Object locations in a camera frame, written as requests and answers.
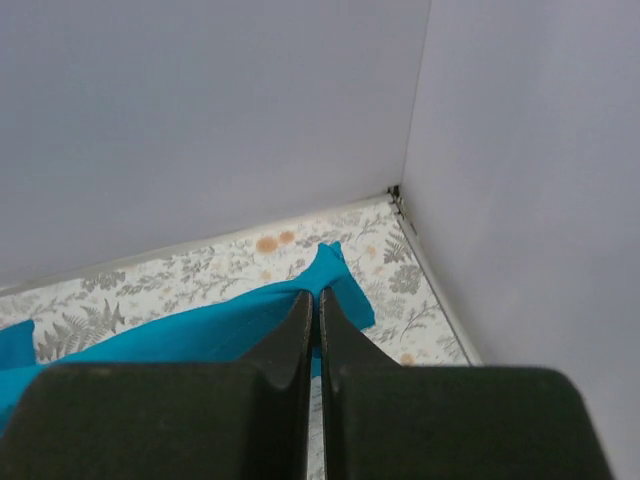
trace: turquoise cloth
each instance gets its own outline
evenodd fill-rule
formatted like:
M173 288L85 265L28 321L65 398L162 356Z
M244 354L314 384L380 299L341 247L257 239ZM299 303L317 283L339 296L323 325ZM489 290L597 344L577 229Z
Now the turquoise cloth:
M33 349L33 320L0 330L0 370L36 364Z
M371 305L351 276L340 244L321 244L313 263L293 280L147 323L54 363L233 361L286 317L301 290L313 294L317 309L320 292L327 286L356 327L374 324ZM33 352L31 338L28 348ZM49 365L0 370L0 434L22 392ZM319 358L314 358L312 374L320 374Z

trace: black object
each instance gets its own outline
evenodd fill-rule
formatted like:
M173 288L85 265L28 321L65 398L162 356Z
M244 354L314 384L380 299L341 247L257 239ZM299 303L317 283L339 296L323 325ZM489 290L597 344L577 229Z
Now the black object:
M401 367L320 298L329 479L611 479L578 392L534 368ZM67 364L27 389L0 478L305 476L313 300L240 360Z

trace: floral patterned floor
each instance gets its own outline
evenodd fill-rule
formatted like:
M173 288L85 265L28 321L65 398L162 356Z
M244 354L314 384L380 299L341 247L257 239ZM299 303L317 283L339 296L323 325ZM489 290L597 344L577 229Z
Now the floral patterned floor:
M403 364L468 362L387 199L260 233L0 297L0 328L32 318L39 361L50 362L145 322L222 302L301 272L319 242L340 241L369 298L366 335ZM324 478L319 378L312 383L308 477Z

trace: white wall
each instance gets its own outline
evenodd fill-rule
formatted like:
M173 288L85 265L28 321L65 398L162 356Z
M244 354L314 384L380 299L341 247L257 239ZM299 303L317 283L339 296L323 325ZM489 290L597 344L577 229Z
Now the white wall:
M399 183L427 10L0 2L0 284Z
M431 6L403 192L484 359L586 396L640 478L640 3Z

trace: orange stain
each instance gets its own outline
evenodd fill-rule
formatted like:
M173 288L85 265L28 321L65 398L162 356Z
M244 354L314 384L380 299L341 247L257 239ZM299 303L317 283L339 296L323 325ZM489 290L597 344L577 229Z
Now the orange stain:
M286 232L282 232L278 238L280 239L280 243L286 245L287 243L293 242L293 239L296 238L296 234L291 230L287 230Z
M410 353L403 353L400 357L400 363L403 365L413 365L416 361Z
M262 237L260 240L256 242L256 250L260 253L269 254L276 251L278 248L278 241L271 237Z

